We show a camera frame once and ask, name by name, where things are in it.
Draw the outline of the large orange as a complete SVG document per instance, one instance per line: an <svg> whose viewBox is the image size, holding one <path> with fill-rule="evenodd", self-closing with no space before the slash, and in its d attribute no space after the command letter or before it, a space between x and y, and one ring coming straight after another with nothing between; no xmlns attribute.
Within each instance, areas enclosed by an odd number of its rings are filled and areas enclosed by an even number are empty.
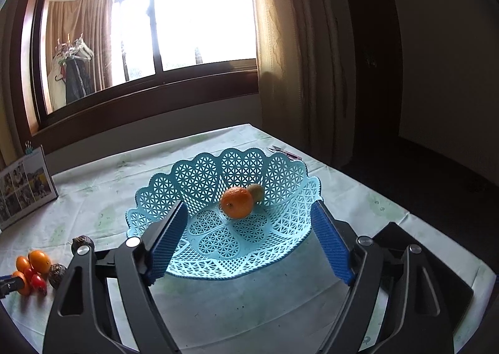
<svg viewBox="0 0 499 354"><path fill-rule="evenodd" d="M22 296L29 296L31 294L31 286L25 278L25 274L21 271L15 271L12 277L18 277L21 280L21 286L18 288L17 292Z"/></svg>

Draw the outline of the red cherry tomato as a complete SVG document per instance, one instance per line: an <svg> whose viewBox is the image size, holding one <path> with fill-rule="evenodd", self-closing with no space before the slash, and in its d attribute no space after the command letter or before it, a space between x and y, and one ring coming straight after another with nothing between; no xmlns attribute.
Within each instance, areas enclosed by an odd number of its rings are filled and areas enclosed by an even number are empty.
<svg viewBox="0 0 499 354"><path fill-rule="evenodd" d="M25 279L28 281L28 283L31 283L31 279L32 279L33 275L35 275L35 274L36 274L36 271L32 267L29 267L25 270L24 275L25 275Z"/></svg>
<svg viewBox="0 0 499 354"><path fill-rule="evenodd" d="M46 281L38 274L31 277L31 287L35 292L43 296L47 294Z"/></svg>

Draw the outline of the small smooth orange tangerine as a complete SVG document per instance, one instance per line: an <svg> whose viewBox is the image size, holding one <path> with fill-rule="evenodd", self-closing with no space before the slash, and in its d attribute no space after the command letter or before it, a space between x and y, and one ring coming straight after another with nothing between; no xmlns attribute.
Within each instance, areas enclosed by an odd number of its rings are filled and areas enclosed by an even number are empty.
<svg viewBox="0 0 499 354"><path fill-rule="evenodd" d="M47 275L51 269L51 259L42 250L32 250L28 253L28 260L31 267L42 275Z"/></svg>

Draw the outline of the dark passion fruit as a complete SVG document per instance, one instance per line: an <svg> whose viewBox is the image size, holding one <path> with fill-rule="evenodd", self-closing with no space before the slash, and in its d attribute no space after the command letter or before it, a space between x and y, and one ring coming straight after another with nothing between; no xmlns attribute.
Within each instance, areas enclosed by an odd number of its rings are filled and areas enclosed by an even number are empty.
<svg viewBox="0 0 499 354"><path fill-rule="evenodd" d="M49 272L48 272L47 279L48 279L50 285L55 290L57 290L60 287L66 271L67 271L67 267L62 265L62 264L52 264L51 265Z"/></svg>
<svg viewBox="0 0 499 354"><path fill-rule="evenodd" d="M71 243L72 254L76 254L77 250L82 246L88 246L90 248L95 248L95 244L89 236L80 235L80 236L74 237L72 239L72 243Z"/></svg>

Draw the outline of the brown kiwi fruit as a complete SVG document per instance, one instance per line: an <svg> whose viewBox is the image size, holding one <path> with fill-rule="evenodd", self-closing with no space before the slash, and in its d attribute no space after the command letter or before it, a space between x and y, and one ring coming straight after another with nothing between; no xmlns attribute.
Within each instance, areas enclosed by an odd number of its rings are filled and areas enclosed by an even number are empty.
<svg viewBox="0 0 499 354"><path fill-rule="evenodd" d="M263 201L265 197L265 191L262 185L250 184L246 187L246 189L250 193L255 204Z"/></svg>

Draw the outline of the light blue lattice basket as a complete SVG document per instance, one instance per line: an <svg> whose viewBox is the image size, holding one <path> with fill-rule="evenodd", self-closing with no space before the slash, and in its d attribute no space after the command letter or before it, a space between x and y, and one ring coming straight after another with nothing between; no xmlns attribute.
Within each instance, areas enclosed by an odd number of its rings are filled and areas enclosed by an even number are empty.
<svg viewBox="0 0 499 354"><path fill-rule="evenodd" d="M262 202L240 220L219 207L231 187L260 184ZM220 155L201 153L180 160L169 173L154 174L135 193L135 206L125 213L127 234L139 237L181 200L188 223L166 272L183 278L236 278L283 259L311 231L310 208L321 199L322 186L302 161L281 153L229 148Z"/></svg>

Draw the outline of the white green patterned tablecloth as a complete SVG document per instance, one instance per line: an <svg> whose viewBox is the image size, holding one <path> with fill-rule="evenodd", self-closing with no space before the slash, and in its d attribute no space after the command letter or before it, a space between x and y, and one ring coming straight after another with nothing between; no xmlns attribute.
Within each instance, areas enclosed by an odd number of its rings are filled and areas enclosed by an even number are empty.
<svg viewBox="0 0 499 354"><path fill-rule="evenodd" d="M250 125L167 141L58 173L58 197L1 234L1 271L39 249L59 263L74 237L99 249L138 236L175 199L189 223L167 273L151 292L185 353L313 353L347 286L332 272L310 226L321 199L357 234L394 223L448 265L473 291L454 335L460 349L478 329L496 275L442 232L311 156Z"/></svg>

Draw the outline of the photo collage board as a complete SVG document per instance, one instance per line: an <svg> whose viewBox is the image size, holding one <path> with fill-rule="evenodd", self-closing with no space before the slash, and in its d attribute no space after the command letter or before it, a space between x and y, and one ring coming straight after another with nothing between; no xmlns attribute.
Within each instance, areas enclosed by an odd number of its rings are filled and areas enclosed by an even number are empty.
<svg viewBox="0 0 499 354"><path fill-rule="evenodd" d="M1 171L1 230L57 199L43 147L37 147Z"/></svg>

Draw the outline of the pens on table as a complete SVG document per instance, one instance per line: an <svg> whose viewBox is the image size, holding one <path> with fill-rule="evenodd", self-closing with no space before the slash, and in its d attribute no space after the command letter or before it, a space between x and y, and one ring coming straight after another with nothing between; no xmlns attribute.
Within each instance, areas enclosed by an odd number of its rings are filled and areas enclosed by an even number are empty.
<svg viewBox="0 0 499 354"><path fill-rule="evenodd" d="M292 159L292 160L300 160L300 161L303 160L303 158L301 156L298 156L298 155L292 153L291 151L286 151L283 148L278 147L278 146L269 146L267 148L267 150L269 150L272 153L281 153L281 154L287 156L289 159Z"/></svg>

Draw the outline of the green binder clip right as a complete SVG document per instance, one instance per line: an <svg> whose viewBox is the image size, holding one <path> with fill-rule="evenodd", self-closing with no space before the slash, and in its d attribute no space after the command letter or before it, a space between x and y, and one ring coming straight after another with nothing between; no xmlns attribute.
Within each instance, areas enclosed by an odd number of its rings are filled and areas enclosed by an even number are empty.
<svg viewBox="0 0 499 354"><path fill-rule="evenodd" d="M34 148L31 141L25 141L25 155L30 155Z"/></svg>

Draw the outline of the beige curtain right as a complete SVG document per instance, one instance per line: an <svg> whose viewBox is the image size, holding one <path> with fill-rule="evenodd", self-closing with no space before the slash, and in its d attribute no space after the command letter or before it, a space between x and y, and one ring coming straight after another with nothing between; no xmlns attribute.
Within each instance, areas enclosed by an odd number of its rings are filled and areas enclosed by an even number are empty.
<svg viewBox="0 0 499 354"><path fill-rule="evenodd" d="M348 0L253 0L262 129L331 167L353 155Z"/></svg>

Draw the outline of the dark wooden window frame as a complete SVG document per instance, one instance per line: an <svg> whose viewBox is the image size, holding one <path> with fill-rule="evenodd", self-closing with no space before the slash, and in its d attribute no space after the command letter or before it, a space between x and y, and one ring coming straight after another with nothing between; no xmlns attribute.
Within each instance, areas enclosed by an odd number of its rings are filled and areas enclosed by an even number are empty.
<svg viewBox="0 0 499 354"><path fill-rule="evenodd" d="M160 70L96 93L64 110L48 114L41 86L41 17L44 0L15 0L7 59L14 137L51 153L106 130L204 103L258 92L255 60L234 60Z"/></svg>

